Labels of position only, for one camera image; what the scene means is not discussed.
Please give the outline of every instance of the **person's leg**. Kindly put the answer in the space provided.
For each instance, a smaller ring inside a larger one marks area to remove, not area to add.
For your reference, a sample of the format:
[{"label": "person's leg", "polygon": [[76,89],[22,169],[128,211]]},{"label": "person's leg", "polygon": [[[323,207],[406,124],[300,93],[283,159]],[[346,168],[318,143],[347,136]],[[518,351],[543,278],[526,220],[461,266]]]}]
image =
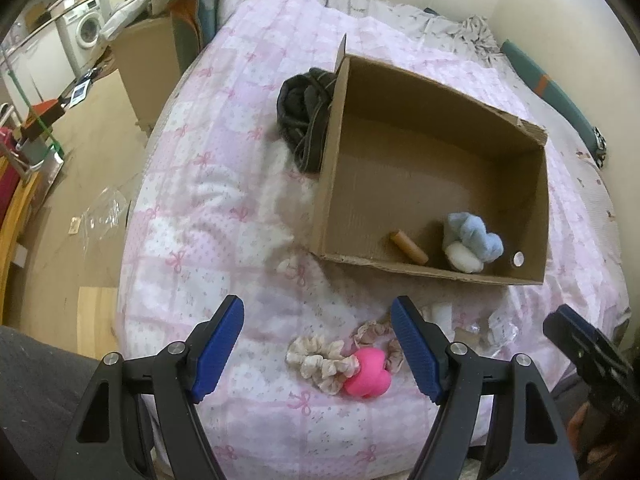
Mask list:
[{"label": "person's leg", "polygon": [[66,430],[97,365],[0,326],[0,427],[38,480],[53,479]]}]

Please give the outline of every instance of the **orange fabric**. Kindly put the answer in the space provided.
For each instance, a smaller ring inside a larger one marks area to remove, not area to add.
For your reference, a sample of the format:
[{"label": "orange fabric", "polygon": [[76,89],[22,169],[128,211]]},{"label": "orange fabric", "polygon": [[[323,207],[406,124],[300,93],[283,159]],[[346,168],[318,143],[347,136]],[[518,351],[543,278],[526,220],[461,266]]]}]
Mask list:
[{"label": "orange fabric", "polygon": [[198,38],[198,51],[204,48],[202,44],[202,33],[197,25],[196,13],[198,12],[197,0],[171,0],[169,2],[169,12],[172,18],[178,18],[188,23]]},{"label": "orange fabric", "polygon": [[549,81],[551,81],[551,78],[547,74],[543,74],[540,76],[540,81],[538,81],[538,84],[533,89],[538,97],[542,97],[542,94],[545,91],[546,85],[549,84]]}]

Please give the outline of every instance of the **brown cylinder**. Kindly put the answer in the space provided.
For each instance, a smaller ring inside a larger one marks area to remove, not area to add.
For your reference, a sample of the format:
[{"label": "brown cylinder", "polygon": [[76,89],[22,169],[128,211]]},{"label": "brown cylinder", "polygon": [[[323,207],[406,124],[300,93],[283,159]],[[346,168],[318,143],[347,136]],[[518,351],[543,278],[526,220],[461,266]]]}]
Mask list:
[{"label": "brown cylinder", "polygon": [[391,233],[391,241],[406,254],[409,259],[418,265],[424,265],[429,261],[427,254],[418,247],[402,230]]}]

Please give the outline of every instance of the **wooden plank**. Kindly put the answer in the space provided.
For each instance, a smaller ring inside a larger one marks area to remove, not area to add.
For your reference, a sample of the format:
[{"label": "wooden plank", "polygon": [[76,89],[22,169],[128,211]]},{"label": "wooden plank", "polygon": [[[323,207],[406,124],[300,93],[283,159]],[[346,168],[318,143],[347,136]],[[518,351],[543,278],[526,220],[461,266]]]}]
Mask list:
[{"label": "wooden plank", "polygon": [[6,210],[2,227],[0,227],[0,321],[4,314],[4,295],[6,280],[9,277],[11,260],[14,259],[15,245],[22,234],[24,224],[31,209],[31,199],[38,189],[40,173],[33,173],[26,185],[18,183],[9,208]]},{"label": "wooden plank", "polygon": [[118,350],[114,318],[118,289],[81,286],[78,289],[76,332],[78,353],[95,359]]}]

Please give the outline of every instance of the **floor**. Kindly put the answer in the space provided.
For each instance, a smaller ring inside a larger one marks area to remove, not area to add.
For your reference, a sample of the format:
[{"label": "floor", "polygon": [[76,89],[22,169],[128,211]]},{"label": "floor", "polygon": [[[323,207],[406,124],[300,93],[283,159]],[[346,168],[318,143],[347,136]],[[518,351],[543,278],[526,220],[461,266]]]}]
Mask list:
[{"label": "floor", "polygon": [[58,348],[77,351],[80,287],[117,287],[124,248],[124,220],[84,246],[83,225],[68,234],[71,219],[95,203],[103,189],[136,193],[146,160],[146,134],[118,71],[96,81],[84,102],[56,121],[54,135],[65,165],[20,243],[29,256],[10,271],[4,322]]}]

